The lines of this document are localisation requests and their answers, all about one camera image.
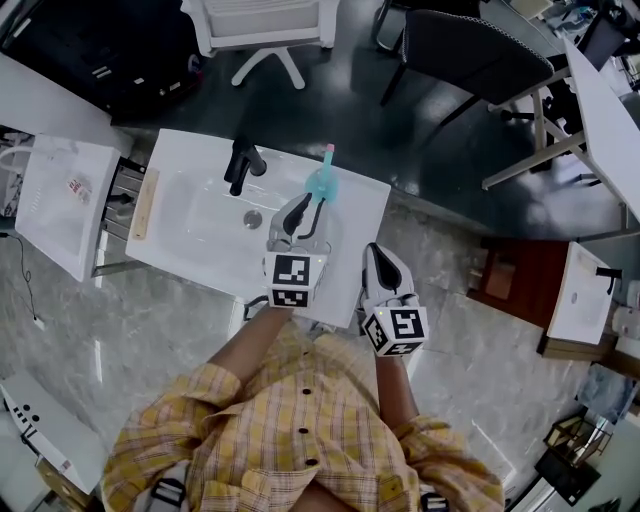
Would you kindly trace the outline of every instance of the black faucet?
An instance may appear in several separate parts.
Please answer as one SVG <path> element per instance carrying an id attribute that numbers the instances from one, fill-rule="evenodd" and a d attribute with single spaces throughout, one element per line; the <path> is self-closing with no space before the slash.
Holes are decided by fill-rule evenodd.
<path id="1" fill-rule="evenodd" d="M 242 184 L 249 169 L 254 176 L 262 176 L 267 172 L 267 164 L 260 158 L 260 153 L 251 141 L 244 135 L 240 135 L 233 141 L 233 153 L 227 172 L 224 173 L 224 181 L 231 183 L 229 192 L 232 196 L 239 196 L 242 193 Z"/>

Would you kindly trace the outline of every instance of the glossy dark green floor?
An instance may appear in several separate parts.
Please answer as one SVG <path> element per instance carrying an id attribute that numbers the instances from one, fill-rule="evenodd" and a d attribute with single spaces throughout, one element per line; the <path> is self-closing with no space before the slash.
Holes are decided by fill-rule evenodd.
<path id="1" fill-rule="evenodd" d="M 251 51 L 221 52 L 205 59 L 204 83 L 193 94 L 156 115 L 116 124 L 229 138 L 245 133 L 258 145 L 318 159 L 324 145 L 332 142 L 336 165 L 388 182 L 505 235 L 568 238 L 618 227 L 616 202 L 604 187 L 568 184 L 584 172 L 570 159 L 552 172 L 481 190 L 484 177 L 531 154 L 529 124 L 504 124 L 481 102 L 433 137 L 435 126 L 468 94 L 414 72 L 405 74 L 390 103 L 380 107 L 397 62 L 376 52 L 369 40 L 379 4 L 380 0 L 342 0 L 333 51 L 317 46 L 291 49 L 307 82 L 302 91 L 293 88 L 275 57 L 234 88 L 231 77 Z M 481 8 L 483 18 L 539 53 L 558 53 L 501 0 Z M 392 16 L 382 37 L 392 43 L 401 23 L 400 15 Z"/>

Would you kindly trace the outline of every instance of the white hose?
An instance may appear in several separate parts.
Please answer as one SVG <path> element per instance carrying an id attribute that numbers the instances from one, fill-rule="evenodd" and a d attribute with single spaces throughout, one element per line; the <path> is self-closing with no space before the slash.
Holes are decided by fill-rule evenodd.
<path id="1" fill-rule="evenodd" d="M 5 156 L 11 155 L 13 153 L 42 153 L 42 151 L 30 146 L 15 146 L 12 148 L 7 148 L 4 151 L 0 152 L 0 169 L 4 169 L 5 171 L 13 172 L 16 174 L 22 174 L 22 172 L 24 171 L 22 167 L 2 163 L 2 159 Z"/>

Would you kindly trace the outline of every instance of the white sink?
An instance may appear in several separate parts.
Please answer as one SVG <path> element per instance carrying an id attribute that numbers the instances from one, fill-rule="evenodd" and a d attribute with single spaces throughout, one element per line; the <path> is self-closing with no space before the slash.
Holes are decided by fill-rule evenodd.
<path id="1" fill-rule="evenodd" d="M 271 218 L 304 192 L 307 177 L 321 163 L 258 147 L 267 172 L 259 177 L 247 173 L 242 193 L 233 197 L 223 179 L 231 144 L 218 137 L 160 131 L 148 166 L 159 175 L 147 234 L 137 240 L 132 230 L 126 252 L 247 302 L 266 292 L 262 258 Z M 339 189 L 329 205 L 329 267 L 313 307 L 300 314 L 346 327 L 360 291 L 362 251 L 376 238 L 390 187 L 336 167 L 334 172 Z M 249 211 L 262 216 L 257 229 L 245 227 Z M 310 209 L 297 233 L 309 231 L 312 217 Z"/>

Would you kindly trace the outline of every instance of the black cable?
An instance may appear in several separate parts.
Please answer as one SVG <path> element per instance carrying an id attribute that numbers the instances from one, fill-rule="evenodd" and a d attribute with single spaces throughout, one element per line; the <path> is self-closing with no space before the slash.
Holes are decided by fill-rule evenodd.
<path id="1" fill-rule="evenodd" d="M 36 315 L 36 308 L 33 305 L 33 292 L 31 291 L 31 285 L 29 284 L 31 281 L 31 272 L 29 270 L 25 271 L 24 269 L 24 244 L 22 243 L 22 240 L 20 240 L 20 238 L 18 238 L 17 236 L 10 235 L 9 233 L 0 233 L 0 238 L 13 238 L 14 240 L 17 240 L 18 243 L 20 244 L 20 271 L 22 272 L 22 278 L 24 279 L 24 282 L 27 285 L 27 290 L 29 291 L 31 308 L 29 308 L 29 305 L 24 299 L 22 299 L 22 297 L 20 298 L 22 299 L 22 302 L 24 302 L 24 305 L 26 306 L 26 308 L 33 315 L 33 319 L 37 320 L 38 317 Z"/>

